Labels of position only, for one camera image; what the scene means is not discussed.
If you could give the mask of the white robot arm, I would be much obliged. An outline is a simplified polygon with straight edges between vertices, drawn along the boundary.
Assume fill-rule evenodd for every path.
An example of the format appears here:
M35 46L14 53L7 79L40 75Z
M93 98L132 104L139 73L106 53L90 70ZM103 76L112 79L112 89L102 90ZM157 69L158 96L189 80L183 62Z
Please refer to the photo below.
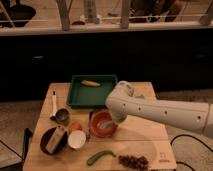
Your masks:
M213 104L169 100L149 100L133 96L130 82L120 81L105 100L116 124L128 115L137 116L213 139Z

